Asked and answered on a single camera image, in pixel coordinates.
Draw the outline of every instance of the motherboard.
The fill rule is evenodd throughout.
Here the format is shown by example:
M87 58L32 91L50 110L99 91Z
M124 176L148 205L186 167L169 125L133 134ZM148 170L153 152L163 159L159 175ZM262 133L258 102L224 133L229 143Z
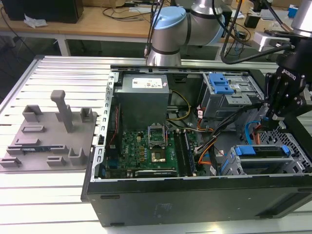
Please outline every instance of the motherboard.
M165 171L167 176L185 176L187 172L193 174L196 137L192 131L169 129L164 135L161 131L124 131L120 156L107 160L105 177L150 177L160 171ZM164 142L164 145L153 145L153 142Z

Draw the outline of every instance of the blue latch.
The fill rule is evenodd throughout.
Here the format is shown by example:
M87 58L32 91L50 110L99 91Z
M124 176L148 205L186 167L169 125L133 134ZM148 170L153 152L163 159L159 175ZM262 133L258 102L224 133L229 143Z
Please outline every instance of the blue latch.
M229 81L222 73L209 73L210 84L215 94L233 94L234 90L229 86Z
M285 152L285 154L287 154L288 156L291 155L291 151L289 150L287 145L282 145L282 149Z
M242 145L235 148L235 152L240 155L255 155L254 148L251 145Z

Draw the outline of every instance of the gray 3d printed holder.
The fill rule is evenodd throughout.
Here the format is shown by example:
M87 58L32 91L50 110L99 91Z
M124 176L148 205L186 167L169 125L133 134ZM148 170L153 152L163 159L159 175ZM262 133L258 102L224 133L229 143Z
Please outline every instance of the gray 3d printed holder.
M37 105L25 107L25 120L5 157L0 159L0 172L86 168L97 114L91 108L72 112L64 98L63 90L51 94L58 113L42 112Z

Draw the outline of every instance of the gray power supply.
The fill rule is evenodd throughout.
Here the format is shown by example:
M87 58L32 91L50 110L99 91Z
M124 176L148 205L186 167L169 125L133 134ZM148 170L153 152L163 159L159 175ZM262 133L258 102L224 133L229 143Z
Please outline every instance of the gray power supply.
M116 87L125 131L146 130L153 124L164 125L169 100L166 75L125 75Z

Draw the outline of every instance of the floor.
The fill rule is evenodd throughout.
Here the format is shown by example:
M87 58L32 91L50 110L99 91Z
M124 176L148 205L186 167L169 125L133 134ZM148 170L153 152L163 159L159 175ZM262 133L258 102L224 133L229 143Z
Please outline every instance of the floor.
M13 88L17 80L28 67L34 56L17 38L14 39L14 48L4 44L4 38L0 37L0 102ZM25 43L36 55L60 55L59 48L54 39L33 39L23 38ZM69 46L72 56L95 56L95 57L143 57L144 43L130 42L100 42L100 41L79 41L70 40ZM214 60L217 47L184 46L181 48L182 59L203 59ZM240 58L257 53L254 49L245 49ZM232 49L228 59L236 59L233 56L237 52ZM258 58L254 61L268 61L266 58Z

